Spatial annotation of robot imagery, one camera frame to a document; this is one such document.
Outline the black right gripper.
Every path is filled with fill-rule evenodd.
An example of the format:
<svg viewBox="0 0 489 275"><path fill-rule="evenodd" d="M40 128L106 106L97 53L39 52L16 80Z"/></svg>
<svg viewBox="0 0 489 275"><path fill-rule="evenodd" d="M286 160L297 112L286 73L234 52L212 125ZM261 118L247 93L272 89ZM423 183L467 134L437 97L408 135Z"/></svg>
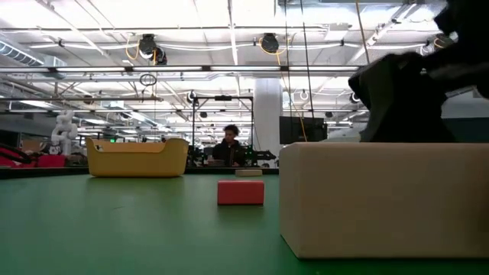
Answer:
<svg viewBox="0 0 489 275"><path fill-rule="evenodd" d="M423 57L423 68L444 89L475 86L489 99L489 43L476 35ZM441 119L446 96L421 72L416 57L386 55L360 68L348 84L370 112L361 142L454 142Z"/></svg>

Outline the wide natural wood block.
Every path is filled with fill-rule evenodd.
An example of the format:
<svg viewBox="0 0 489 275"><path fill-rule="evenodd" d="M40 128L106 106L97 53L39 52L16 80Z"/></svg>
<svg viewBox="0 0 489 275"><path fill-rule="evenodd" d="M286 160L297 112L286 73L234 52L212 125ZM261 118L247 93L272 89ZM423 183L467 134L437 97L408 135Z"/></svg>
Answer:
<svg viewBox="0 0 489 275"><path fill-rule="evenodd" d="M489 258L489 144L295 143L279 173L299 258Z"/></svg>

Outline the black screen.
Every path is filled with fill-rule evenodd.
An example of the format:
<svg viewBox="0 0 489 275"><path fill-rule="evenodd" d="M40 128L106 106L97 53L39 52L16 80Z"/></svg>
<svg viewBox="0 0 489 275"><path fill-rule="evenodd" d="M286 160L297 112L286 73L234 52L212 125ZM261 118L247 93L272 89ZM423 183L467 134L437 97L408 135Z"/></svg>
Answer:
<svg viewBox="0 0 489 275"><path fill-rule="evenodd" d="M280 116L280 144L317 142L327 138L327 124L323 118Z"/></svg>

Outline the white round pillar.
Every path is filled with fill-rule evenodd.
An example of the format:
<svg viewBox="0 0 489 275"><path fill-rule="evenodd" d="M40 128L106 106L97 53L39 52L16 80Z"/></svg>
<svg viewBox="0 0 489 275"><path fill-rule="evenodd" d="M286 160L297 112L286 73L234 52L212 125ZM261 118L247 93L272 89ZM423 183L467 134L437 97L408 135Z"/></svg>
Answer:
<svg viewBox="0 0 489 275"><path fill-rule="evenodd" d="M279 156L280 126L282 115L283 88L277 78L259 78L254 81L254 134L253 142L256 150L269 150L276 157ZM259 164L266 163L275 168L275 161L260 160Z"/></svg>

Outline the person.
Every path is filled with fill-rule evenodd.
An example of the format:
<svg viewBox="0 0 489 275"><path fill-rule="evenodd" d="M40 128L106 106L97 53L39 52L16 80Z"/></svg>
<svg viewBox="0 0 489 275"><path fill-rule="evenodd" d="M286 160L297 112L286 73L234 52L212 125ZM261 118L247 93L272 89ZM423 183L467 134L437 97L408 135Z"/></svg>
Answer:
<svg viewBox="0 0 489 275"><path fill-rule="evenodd" d="M212 159L224 167L243 167L246 162L245 149L236 139L240 133L238 127L227 125L224 133L222 141L213 148Z"/></svg>

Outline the salmon pink square block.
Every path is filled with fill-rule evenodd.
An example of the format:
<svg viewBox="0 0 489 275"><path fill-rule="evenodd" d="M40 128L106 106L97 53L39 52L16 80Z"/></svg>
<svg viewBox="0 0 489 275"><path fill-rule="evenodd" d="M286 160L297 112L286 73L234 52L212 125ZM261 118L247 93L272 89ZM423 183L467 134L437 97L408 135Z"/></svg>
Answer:
<svg viewBox="0 0 489 275"><path fill-rule="evenodd" d="M262 180L220 180L217 185L219 205L263 205Z"/></svg>

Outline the orange plastic bin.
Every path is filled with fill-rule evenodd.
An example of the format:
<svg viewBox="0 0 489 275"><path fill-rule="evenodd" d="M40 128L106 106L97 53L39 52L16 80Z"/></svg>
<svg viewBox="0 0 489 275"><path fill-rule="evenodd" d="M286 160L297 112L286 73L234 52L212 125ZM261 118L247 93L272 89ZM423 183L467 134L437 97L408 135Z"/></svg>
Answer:
<svg viewBox="0 0 489 275"><path fill-rule="evenodd" d="M86 139L89 173L97 177L176 177L184 174L189 143L112 143Z"/></svg>

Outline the white robot figure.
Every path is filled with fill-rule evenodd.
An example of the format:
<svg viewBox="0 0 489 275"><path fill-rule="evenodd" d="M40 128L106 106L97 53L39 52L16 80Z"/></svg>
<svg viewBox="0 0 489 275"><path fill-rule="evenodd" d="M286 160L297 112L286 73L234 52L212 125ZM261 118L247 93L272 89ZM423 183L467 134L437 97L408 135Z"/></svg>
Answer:
<svg viewBox="0 0 489 275"><path fill-rule="evenodd" d="M56 125L51 133L51 142L59 146L65 156L71 155L72 141L78 135L77 125L73 123L73 110L62 110L56 117Z"/></svg>

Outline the red equipment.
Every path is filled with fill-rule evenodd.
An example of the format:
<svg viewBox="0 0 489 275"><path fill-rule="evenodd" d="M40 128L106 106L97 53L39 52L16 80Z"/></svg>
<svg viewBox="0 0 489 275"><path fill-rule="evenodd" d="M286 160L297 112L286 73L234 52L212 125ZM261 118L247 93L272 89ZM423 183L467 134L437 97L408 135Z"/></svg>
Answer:
<svg viewBox="0 0 489 275"><path fill-rule="evenodd" d="M20 148L0 144L0 167L7 168L59 168L65 166L63 155L38 152L26 153Z"/></svg>

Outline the black frame rig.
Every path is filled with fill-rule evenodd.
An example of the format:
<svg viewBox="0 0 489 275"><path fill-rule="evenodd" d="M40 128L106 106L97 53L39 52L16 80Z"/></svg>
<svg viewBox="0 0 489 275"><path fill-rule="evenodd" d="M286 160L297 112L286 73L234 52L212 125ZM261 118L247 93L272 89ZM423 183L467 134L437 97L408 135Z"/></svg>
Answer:
<svg viewBox="0 0 489 275"><path fill-rule="evenodd" d="M250 120L250 123L251 123L251 133L253 134L253 126L254 126L254 103L253 103L253 97L252 96L230 96L230 95L217 95L217 96L214 96L214 97L197 97L197 96L194 96L193 98L193 103L192 103L192 107L193 107L193 118L192 118L192 128L193 128L193 132L192 132L192 147L193 147L193 152L196 150L196 145L195 145L195 137L196 137L196 134L195 134L195 131L196 131L196 107L195 107L195 102L198 100L198 99L205 99L204 102L202 102L202 104L199 105L199 107L203 107L205 105L205 103L209 100L209 99L214 99L215 101L231 101L232 99L237 99L239 102L242 102L242 99L248 99L251 101L251 109L249 110L249 112L251 113L251 120ZM245 162L245 165L243 167L246 167L246 163L247 163L247 149L244 147L245 149L245 159L246 159L246 162ZM224 167L222 166L221 164L218 163L217 160L213 160L212 159L212 152L211 154L208 154L206 155L207 157L204 158L204 156L202 156L202 166L203 167Z"/></svg>

